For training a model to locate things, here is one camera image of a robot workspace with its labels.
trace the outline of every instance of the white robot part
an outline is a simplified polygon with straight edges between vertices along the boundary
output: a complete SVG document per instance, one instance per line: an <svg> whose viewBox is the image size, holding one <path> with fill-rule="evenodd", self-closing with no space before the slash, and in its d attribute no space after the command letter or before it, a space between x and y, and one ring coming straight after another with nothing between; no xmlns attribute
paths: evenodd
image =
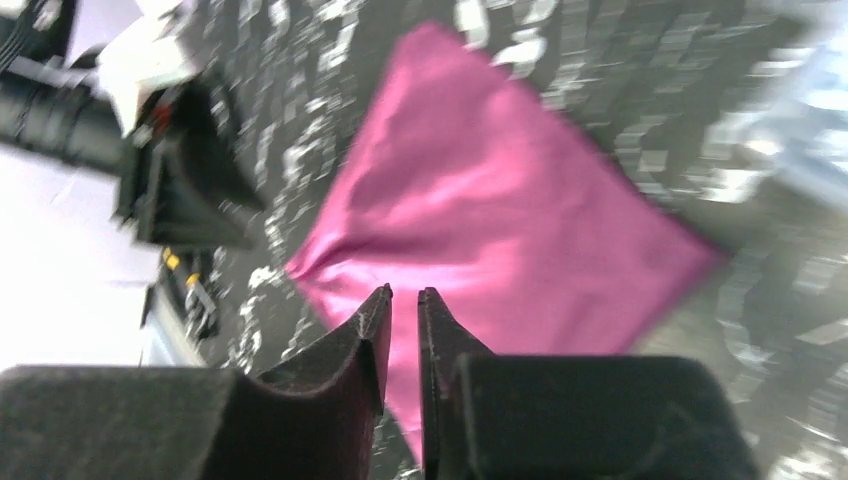
<svg viewBox="0 0 848 480"><path fill-rule="evenodd" d="M0 0L0 17L16 20L26 8L28 0ZM41 7L41 13L35 20L36 30L44 31L50 28L59 18L59 9L62 7L61 0L47 0Z"/></svg>
<svg viewBox="0 0 848 480"><path fill-rule="evenodd" d="M142 106L154 92L192 80L209 62L180 2L140 1L139 6L146 16L97 57L100 87L110 97L124 137L135 129Z"/></svg>

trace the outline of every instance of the yellow label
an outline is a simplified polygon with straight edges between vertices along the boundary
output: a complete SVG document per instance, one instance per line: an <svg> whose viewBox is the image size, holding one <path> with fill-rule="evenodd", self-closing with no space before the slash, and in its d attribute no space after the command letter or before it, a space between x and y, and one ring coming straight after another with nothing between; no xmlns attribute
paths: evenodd
<svg viewBox="0 0 848 480"><path fill-rule="evenodd" d="M176 270L180 266L180 259L176 255L171 255L165 259L165 265L171 270Z"/></svg>

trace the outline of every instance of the pink cloth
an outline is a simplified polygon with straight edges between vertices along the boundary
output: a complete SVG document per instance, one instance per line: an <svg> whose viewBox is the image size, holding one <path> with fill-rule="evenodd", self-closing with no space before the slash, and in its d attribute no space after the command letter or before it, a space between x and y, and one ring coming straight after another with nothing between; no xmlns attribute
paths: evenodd
<svg viewBox="0 0 848 480"><path fill-rule="evenodd" d="M420 460L420 289L496 352L612 354L716 259L535 92L425 24L286 270L329 327L391 283L386 397Z"/></svg>

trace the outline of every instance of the gray patterned floor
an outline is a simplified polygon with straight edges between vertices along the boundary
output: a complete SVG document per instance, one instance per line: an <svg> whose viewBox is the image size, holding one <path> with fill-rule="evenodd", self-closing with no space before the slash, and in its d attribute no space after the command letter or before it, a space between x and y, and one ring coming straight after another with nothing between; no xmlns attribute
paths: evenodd
<svg viewBox="0 0 848 480"><path fill-rule="evenodd" d="M768 478L848 478L848 223L734 146L764 108L756 94L812 41L763 3L201 2L205 35L244 105L241 160L273 204L245 218L259 248L216 254L229 318L200 345L204 357L257 372L323 333L281 267L314 221L395 39L436 19L537 87L646 196L728 252L728 266L640 350L707 363ZM378 436L372 478L419 478L390 419Z"/></svg>

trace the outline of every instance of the white surface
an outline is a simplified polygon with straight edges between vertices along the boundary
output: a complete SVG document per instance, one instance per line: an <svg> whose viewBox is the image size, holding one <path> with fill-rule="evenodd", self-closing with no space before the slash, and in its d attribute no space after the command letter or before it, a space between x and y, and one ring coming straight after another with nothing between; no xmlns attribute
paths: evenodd
<svg viewBox="0 0 848 480"><path fill-rule="evenodd" d="M16 364L139 364L143 288L68 288L45 280L51 279L25 279L4 292L14 297L6 299L2 317L0 370Z"/></svg>
<svg viewBox="0 0 848 480"><path fill-rule="evenodd" d="M133 0L81 0L69 57L140 16ZM158 252L110 220L116 183L0 146L0 370L20 363L136 365Z"/></svg>

